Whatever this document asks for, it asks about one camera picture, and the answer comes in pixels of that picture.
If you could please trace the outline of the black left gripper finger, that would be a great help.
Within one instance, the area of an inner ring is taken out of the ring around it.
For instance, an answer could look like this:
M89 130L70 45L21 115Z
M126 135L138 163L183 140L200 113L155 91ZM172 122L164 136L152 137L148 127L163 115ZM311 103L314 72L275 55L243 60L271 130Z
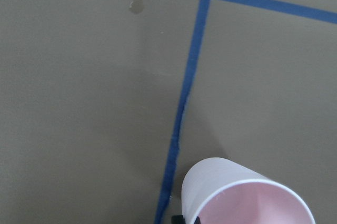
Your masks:
M171 224L184 224L183 215L173 215L171 217Z

